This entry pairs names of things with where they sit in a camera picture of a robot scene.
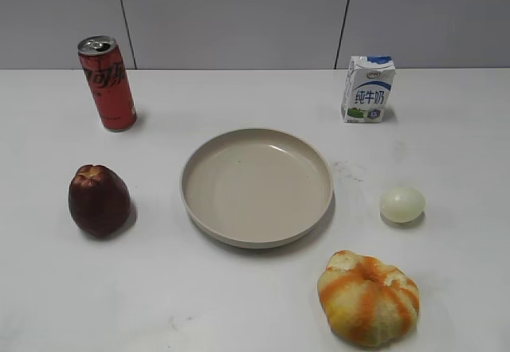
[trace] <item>peeled egg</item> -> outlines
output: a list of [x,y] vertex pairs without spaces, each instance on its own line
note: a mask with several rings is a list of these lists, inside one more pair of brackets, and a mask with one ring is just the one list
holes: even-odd
[[404,223],[420,216],[425,208],[425,198],[412,187],[396,186],[382,193],[379,204],[384,217]]

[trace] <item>can pull tab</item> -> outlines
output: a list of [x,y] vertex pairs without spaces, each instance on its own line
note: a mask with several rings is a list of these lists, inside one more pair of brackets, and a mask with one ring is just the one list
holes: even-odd
[[91,48],[94,48],[97,52],[105,52],[110,49],[110,45],[108,43],[101,43],[100,41],[91,40],[87,42],[87,45]]

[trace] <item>plate rim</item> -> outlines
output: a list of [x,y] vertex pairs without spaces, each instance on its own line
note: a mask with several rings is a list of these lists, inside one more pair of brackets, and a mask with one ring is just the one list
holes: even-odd
[[[291,137],[292,139],[295,139],[295,140],[303,143],[307,147],[309,147],[319,157],[320,161],[323,163],[323,165],[326,169],[326,172],[328,174],[328,182],[329,182],[328,196],[327,196],[327,199],[325,200],[327,202],[327,204],[326,204],[326,207],[323,210],[323,212],[313,221],[312,225],[307,227],[304,231],[297,233],[291,237],[285,237],[285,238],[274,240],[274,241],[262,241],[262,242],[244,241],[241,239],[227,237],[224,234],[221,234],[218,231],[212,229],[211,227],[209,227],[208,225],[203,223],[203,221],[199,220],[197,218],[197,216],[193,213],[193,210],[191,210],[191,207],[188,205],[188,202],[187,202],[185,194],[184,194],[184,190],[185,190],[184,189],[184,177],[186,175],[186,171],[190,165],[190,162],[193,160],[195,155],[209,143],[212,143],[213,141],[216,141],[226,135],[232,135],[234,133],[243,132],[243,131],[270,131],[270,132],[272,131],[272,132],[275,132],[275,133],[278,133],[281,135],[287,135],[288,137]],[[297,241],[299,238],[305,236],[307,233],[312,231],[320,223],[321,219],[326,215],[326,213],[330,209],[330,207],[332,205],[333,197],[335,195],[333,175],[332,175],[331,169],[328,165],[328,162],[326,161],[324,156],[313,145],[311,145],[307,141],[304,141],[300,137],[291,135],[290,133],[288,133],[286,131],[272,129],[269,127],[244,127],[241,129],[234,129],[232,131],[226,131],[224,133],[221,133],[220,135],[215,135],[214,137],[212,137],[212,138],[208,139],[207,141],[205,141],[204,143],[202,143],[199,147],[197,147],[190,154],[190,156],[186,159],[186,162],[184,163],[184,167],[181,170],[181,175],[180,175],[180,179],[179,179],[179,190],[180,190],[181,200],[186,208],[186,212],[187,212],[188,216],[190,217],[190,219],[194,222],[194,224],[197,225],[197,227],[199,227],[208,236],[214,238],[215,240],[221,241],[225,244],[229,244],[231,246],[235,246],[235,247],[239,247],[239,248],[275,248],[275,247],[282,246],[284,244],[290,244],[293,241]]]

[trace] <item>can lid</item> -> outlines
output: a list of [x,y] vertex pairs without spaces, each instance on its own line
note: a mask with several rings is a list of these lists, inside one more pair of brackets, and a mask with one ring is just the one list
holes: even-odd
[[82,55],[95,56],[104,55],[111,52],[117,46],[113,37],[109,36],[91,36],[80,41],[78,44],[78,53]]

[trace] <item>table surface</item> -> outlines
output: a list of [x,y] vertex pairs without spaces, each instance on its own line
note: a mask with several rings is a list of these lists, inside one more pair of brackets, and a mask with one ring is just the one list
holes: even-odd
[[[510,343],[510,72],[398,70],[381,124],[344,123],[345,71],[132,71],[138,123],[99,123],[81,71],[1,71],[1,351],[357,350],[328,327],[316,281],[335,251],[399,266],[421,289],[418,328],[394,351]],[[179,193],[211,137],[271,127],[329,162],[335,216],[301,240],[249,251],[190,223]],[[137,221],[109,241],[74,225],[68,186],[87,163],[127,183]],[[425,219],[379,216],[411,185]]]

